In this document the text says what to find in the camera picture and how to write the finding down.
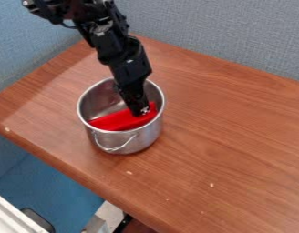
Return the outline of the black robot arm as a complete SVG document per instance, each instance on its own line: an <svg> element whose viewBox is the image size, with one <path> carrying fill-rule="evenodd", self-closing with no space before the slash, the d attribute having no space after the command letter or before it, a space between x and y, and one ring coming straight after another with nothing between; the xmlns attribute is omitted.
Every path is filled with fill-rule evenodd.
<svg viewBox="0 0 299 233"><path fill-rule="evenodd" d="M131 114L146 115L150 102L143 86L152 67L140 40L130 35L127 17L115 0L21 0L21 5L51 24L80 33L111 69Z"/></svg>

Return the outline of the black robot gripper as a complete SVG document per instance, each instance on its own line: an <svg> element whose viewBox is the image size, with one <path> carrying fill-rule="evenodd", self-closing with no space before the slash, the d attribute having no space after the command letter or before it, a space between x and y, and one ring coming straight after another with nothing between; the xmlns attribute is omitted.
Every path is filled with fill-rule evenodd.
<svg viewBox="0 0 299 233"><path fill-rule="evenodd" d="M143 80L151 75L152 68L140 40L128 36L123 41L100 36L96 39L98 58L110 66L118 91L131 114L135 117L150 111L150 102L143 89Z"/></svg>

